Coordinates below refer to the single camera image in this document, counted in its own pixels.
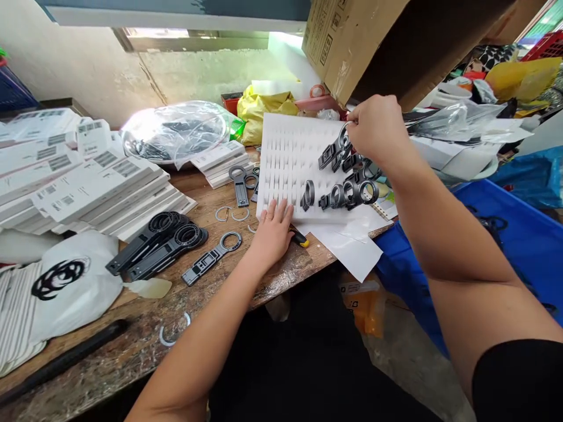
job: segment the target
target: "person's right hand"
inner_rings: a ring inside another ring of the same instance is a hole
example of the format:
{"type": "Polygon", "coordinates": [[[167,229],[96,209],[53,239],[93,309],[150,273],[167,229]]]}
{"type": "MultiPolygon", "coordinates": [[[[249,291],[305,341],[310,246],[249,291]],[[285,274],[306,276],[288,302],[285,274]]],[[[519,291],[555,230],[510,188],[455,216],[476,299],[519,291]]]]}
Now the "person's right hand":
{"type": "Polygon", "coordinates": [[[385,173],[393,167],[420,160],[405,128],[395,96],[374,95],[348,115],[348,136],[359,154],[374,161],[385,173]]]}

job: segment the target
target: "wooden table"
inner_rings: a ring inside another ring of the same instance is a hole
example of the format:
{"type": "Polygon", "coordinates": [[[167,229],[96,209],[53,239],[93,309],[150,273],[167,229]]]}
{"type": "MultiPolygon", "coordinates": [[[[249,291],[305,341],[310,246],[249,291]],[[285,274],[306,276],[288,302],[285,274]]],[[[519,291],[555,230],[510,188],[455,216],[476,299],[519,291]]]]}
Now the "wooden table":
{"type": "MultiPolygon", "coordinates": [[[[255,150],[247,150],[254,154],[256,161],[255,150]]],[[[198,201],[198,206],[189,212],[189,216],[196,224],[209,231],[209,240],[160,274],[161,278],[174,283],[163,299],[143,299],[128,289],[123,289],[111,309],[100,319],[51,340],[43,352],[1,379],[0,394],[116,319],[125,318],[131,322],[125,334],[106,344],[61,376],[1,409],[1,421],[65,421],[152,372],[168,351],[158,339],[160,327],[164,326],[165,337],[169,340],[181,333],[185,328],[184,311],[192,318],[197,318],[201,309],[244,255],[253,237],[247,226],[251,225],[254,229],[257,227],[256,204],[250,203],[250,217],[245,221],[237,222],[229,217],[227,222],[219,222],[215,219],[215,211],[222,206],[232,206],[238,218],[246,213],[245,209],[236,207],[235,192],[231,183],[213,190],[203,175],[195,171],[173,174],[171,182],[183,193],[198,201]],[[205,251],[214,248],[223,234],[229,231],[242,235],[241,247],[224,256],[192,287],[187,287],[181,280],[181,275],[205,251]]],[[[372,232],[370,236],[375,237],[385,230],[372,232]]],[[[310,246],[307,249],[291,243],[284,259],[276,264],[260,283],[252,299],[251,308],[267,303],[336,260],[312,235],[308,235],[308,238],[310,246]]]]}

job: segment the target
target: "blue plastic crate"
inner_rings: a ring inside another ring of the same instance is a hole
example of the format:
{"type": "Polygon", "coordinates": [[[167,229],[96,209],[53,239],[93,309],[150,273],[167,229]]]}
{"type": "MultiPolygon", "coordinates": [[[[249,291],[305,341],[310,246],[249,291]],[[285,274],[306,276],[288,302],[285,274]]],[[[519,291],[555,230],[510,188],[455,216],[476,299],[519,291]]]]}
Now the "blue plastic crate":
{"type": "MultiPolygon", "coordinates": [[[[555,308],[563,326],[563,226],[488,180],[468,183],[454,195],[479,216],[498,216],[508,222],[499,232],[504,254],[538,295],[555,308]]],[[[400,224],[376,239],[384,255],[377,270],[385,288],[403,298],[422,328],[447,356],[428,281],[400,224]]]]}
{"type": "Polygon", "coordinates": [[[0,57],[0,112],[38,106],[39,102],[0,57]]]}

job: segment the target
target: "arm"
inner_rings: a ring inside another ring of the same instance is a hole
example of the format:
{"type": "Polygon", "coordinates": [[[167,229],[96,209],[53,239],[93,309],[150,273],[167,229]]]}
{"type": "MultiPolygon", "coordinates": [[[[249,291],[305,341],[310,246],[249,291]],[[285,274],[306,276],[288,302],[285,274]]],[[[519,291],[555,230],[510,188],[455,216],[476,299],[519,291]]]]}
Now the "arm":
{"type": "Polygon", "coordinates": [[[218,378],[258,283],[287,251],[293,206],[264,210],[248,253],[159,365],[127,417],[139,421],[204,421],[218,378]]]}
{"type": "Polygon", "coordinates": [[[356,150],[391,180],[401,225],[430,294],[465,394],[481,355],[515,339],[563,342],[563,329],[518,279],[493,238],[420,157],[396,98],[373,96],[349,120],[356,150]]]}

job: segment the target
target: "red crate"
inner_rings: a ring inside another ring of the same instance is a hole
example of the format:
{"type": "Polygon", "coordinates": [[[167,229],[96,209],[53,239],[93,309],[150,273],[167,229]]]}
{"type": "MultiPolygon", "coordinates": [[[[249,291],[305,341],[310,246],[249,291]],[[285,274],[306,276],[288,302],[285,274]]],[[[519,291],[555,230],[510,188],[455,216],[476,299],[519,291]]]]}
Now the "red crate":
{"type": "Polygon", "coordinates": [[[563,31],[550,32],[524,56],[523,62],[546,59],[548,57],[563,57],[563,31]]]}

